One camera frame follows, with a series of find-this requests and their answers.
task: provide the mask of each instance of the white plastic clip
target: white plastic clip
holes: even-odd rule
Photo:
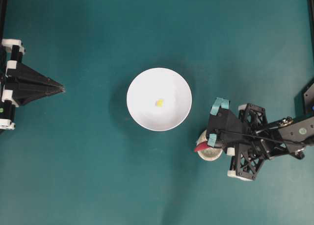
[[[17,45],[20,47],[20,52],[24,55],[25,54],[25,48],[22,45],[21,40],[15,40],[15,39],[2,39],[2,46],[5,47],[6,52],[12,52],[13,45]]]
[[[235,156],[235,155],[236,155],[235,148],[228,148],[228,149],[227,149],[227,155],[229,155],[229,156]]]
[[[6,63],[5,75],[6,75],[6,72],[8,71],[8,69],[16,69],[16,65],[17,65],[17,61],[9,60]]]
[[[15,123],[8,119],[0,119],[0,129],[15,129]]]
[[[5,89],[5,85],[4,85],[3,93],[2,93],[2,102],[4,102],[5,100],[9,100],[12,102],[12,105],[15,105],[15,107],[19,107],[19,105],[12,98],[12,95],[13,95],[13,90]]]
[[[247,104],[242,104],[242,105],[238,106],[237,110],[238,111],[242,111],[242,110],[244,111],[246,109],[246,106],[247,106]]]
[[[244,177],[237,176],[235,170],[228,170],[227,176],[228,176],[228,177],[238,178],[238,179],[240,179],[240,180],[242,180],[242,181],[247,181],[247,182],[253,181],[253,180],[248,179],[248,178],[244,178]]]

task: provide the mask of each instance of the cable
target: cable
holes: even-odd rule
[[[275,139],[271,139],[271,138],[260,137],[260,136],[255,136],[255,135],[251,135],[251,134],[238,133],[238,132],[227,131],[227,130],[219,130],[219,131],[225,132],[225,133],[238,134],[238,135],[242,135],[242,136],[246,136],[246,137],[251,137],[251,138],[264,139],[264,140],[271,141],[271,142],[275,142],[275,143],[283,143],[283,144],[301,144],[300,142],[294,142],[294,141],[290,141],[290,140],[282,140],[282,141],[279,141],[279,140],[275,140]]]

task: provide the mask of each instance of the white part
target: white part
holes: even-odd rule
[[[202,142],[207,142],[207,138],[206,138],[206,132],[207,130],[205,130],[201,136],[198,138],[196,145],[199,145]],[[222,153],[222,149],[216,149],[216,148],[207,148],[204,150],[199,150],[198,155],[206,161],[214,161],[216,159],[218,159],[221,156]]]
[[[9,61],[6,63],[5,75],[6,75],[6,72],[8,71],[8,69],[16,69],[16,64],[17,64],[17,63],[18,63],[17,61],[9,60]]]
[[[12,102],[12,105],[15,105],[16,107],[19,107],[19,105],[12,98],[12,95],[13,95],[13,90],[5,89],[5,85],[4,85],[4,87],[3,87],[3,94],[2,94],[2,102],[4,102],[5,100],[10,100]]]
[[[166,68],[142,72],[132,81],[127,93],[127,106],[133,119],[153,131],[166,131],[181,124],[191,105],[188,83]]]
[[[0,129],[15,129],[15,124],[8,119],[0,119]]]
[[[238,106],[237,110],[238,111],[242,111],[242,110],[244,111],[246,106],[247,106],[247,104],[242,104],[242,105]]]
[[[227,149],[227,155],[229,155],[229,156],[235,156],[235,155],[236,155],[235,148],[228,148],[228,149]]]
[[[247,179],[247,178],[244,178],[244,177],[237,176],[235,170],[228,170],[227,175],[228,175],[228,177],[238,178],[238,179],[240,179],[240,180],[242,180],[242,181],[247,181],[247,182],[253,181],[253,180],[251,180],[251,179]]]
[[[12,52],[13,45],[17,45],[20,47],[20,52],[22,54],[25,54],[25,48],[22,46],[21,40],[15,40],[15,39],[2,39],[2,46],[5,47],[6,52]]]

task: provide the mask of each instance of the black plastic piece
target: black plastic piece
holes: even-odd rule
[[[0,0],[0,39],[3,38],[3,29],[5,21],[6,6],[8,0]]]
[[[5,66],[6,66],[6,51],[5,48],[0,45],[0,73],[5,73]]]
[[[12,105],[12,102],[9,100],[6,100],[3,103],[3,109],[2,113],[0,113],[0,118],[1,119],[9,119],[12,122],[14,122],[14,117],[15,117],[15,106]]]
[[[314,83],[308,85],[303,91],[304,114],[314,112]]]
[[[23,54],[13,46],[11,60],[17,61],[16,69],[7,69],[7,90],[13,90],[12,98],[18,105],[64,92],[62,84],[21,63]]]
[[[282,155],[304,158],[306,143],[303,141],[314,145],[314,117],[302,120],[287,117],[268,123],[262,107],[248,103],[238,118],[220,107],[217,115],[209,117],[207,138],[211,133],[217,135],[219,143],[214,147],[224,152],[235,149],[230,170],[239,177],[255,180],[266,160]]]

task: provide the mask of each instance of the teal tape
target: teal tape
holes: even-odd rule
[[[217,135],[215,133],[211,133],[209,135],[209,139],[208,139],[207,145],[211,146],[211,147],[214,147],[215,143],[216,143],[216,140],[217,140]]]
[[[217,115],[218,110],[219,110],[219,108],[220,108],[220,104],[222,103],[222,101],[223,101],[223,99],[221,99],[221,98],[216,98],[216,100],[215,100],[215,102],[214,102],[214,104],[212,105],[211,110],[210,110],[210,114],[211,114],[211,115],[213,115],[213,116]]]
[[[229,100],[224,99],[220,105],[221,108],[229,110]]]
[[[220,107],[228,110],[229,109],[229,100],[222,99],[222,98],[216,98],[214,104],[211,107],[210,114],[213,116],[217,115]]]

